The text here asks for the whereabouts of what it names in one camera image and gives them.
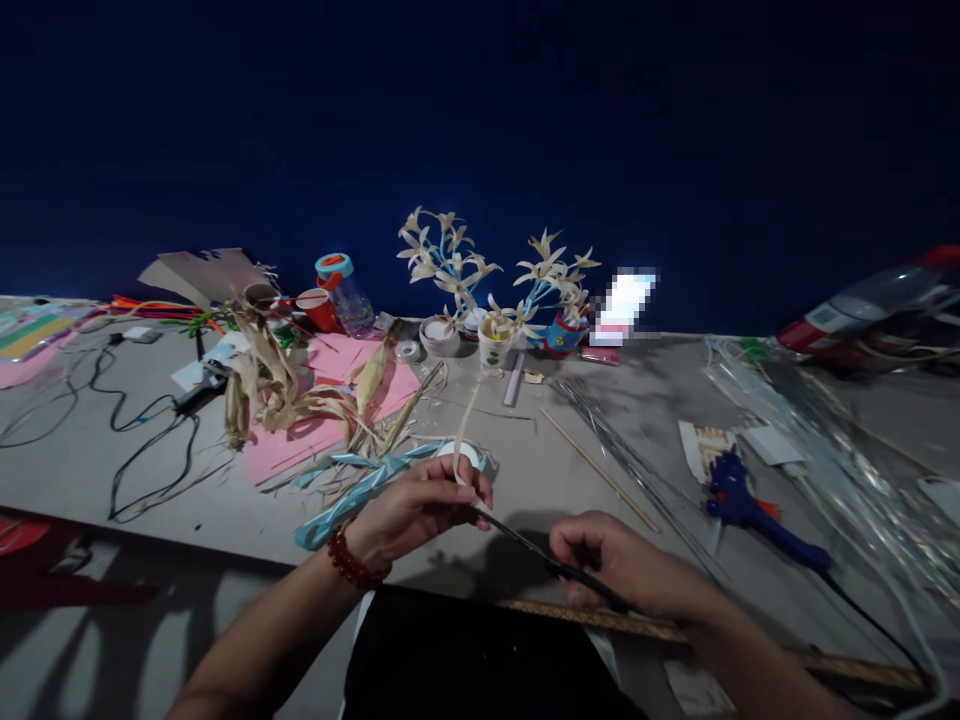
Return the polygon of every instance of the bracelet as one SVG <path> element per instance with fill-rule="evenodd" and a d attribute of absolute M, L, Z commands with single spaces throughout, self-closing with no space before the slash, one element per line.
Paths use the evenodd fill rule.
<path fill-rule="evenodd" d="M 385 570 L 374 573 L 370 572 L 363 566 L 362 562 L 357 560 L 347 547 L 347 538 L 343 534 L 343 531 L 347 529 L 347 525 L 351 522 L 352 518 L 343 523 L 337 529 L 337 534 L 327 542 L 327 554 L 333 561 L 333 566 L 340 571 L 340 574 L 343 575 L 351 585 L 356 585 L 361 590 L 376 590 L 383 584 L 383 581 L 387 579 L 387 575 L 390 574 L 393 565 L 391 564 Z"/>

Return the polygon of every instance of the hand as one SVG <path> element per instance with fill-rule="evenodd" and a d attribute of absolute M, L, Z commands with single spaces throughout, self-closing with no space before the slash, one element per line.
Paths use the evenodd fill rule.
<path fill-rule="evenodd" d="M 660 550 L 622 522 L 590 511 L 560 520 L 550 529 L 550 549 L 560 562 L 593 575 L 651 617 L 698 621 L 726 596 L 679 558 Z M 585 556 L 599 558 L 595 569 Z M 572 580 L 561 580 L 567 602 L 602 607 L 603 599 Z"/>
<path fill-rule="evenodd" d="M 420 463 L 394 481 L 380 497 L 368 503 L 344 531 L 347 548 L 369 570 L 377 572 L 454 525 L 473 523 L 489 530 L 470 503 L 479 495 L 493 507 L 493 487 L 465 455 L 460 477 L 453 475 L 453 455 Z"/>

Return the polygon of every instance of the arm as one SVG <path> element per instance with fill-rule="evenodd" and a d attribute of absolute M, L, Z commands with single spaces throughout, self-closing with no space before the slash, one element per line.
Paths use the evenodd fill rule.
<path fill-rule="evenodd" d="M 347 548 L 373 572 L 420 547 L 454 525 L 475 522 L 475 495 L 491 505 L 490 482 L 460 457 L 417 465 L 367 504 L 345 531 Z M 316 656 L 363 597 L 340 575 L 326 553 L 314 554 L 227 628 L 187 682 L 168 720 L 271 717 L 300 683 Z"/>
<path fill-rule="evenodd" d="M 697 657 L 747 720 L 849 720 L 863 717 L 814 680 L 719 589 L 606 513 L 566 518 L 550 531 L 557 559 L 584 569 L 651 617 L 675 620 Z M 584 566 L 582 549 L 600 558 Z M 601 607 L 599 596 L 564 581 L 573 605 Z"/>

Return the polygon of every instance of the tape roll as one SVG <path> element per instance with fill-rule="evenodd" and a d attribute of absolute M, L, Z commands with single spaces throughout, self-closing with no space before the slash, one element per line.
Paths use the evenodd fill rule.
<path fill-rule="evenodd" d="M 417 358 L 420 357 L 420 345 L 417 344 L 416 340 L 404 340 L 397 343 L 393 352 L 397 356 L 397 362 L 409 365 L 416 362 Z"/>

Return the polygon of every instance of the dark blue wall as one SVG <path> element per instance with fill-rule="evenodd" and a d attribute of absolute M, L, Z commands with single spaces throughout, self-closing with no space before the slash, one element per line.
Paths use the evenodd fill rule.
<path fill-rule="evenodd" d="M 146 296 L 158 252 L 234 245 L 297 291 L 338 249 L 427 314 L 393 259 L 423 203 L 501 304 L 548 224 L 660 267 L 662 329 L 770 332 L 952 241 L 960 187 L 956 24 L 781 5 L 8 0 L 0 292 Z"/>

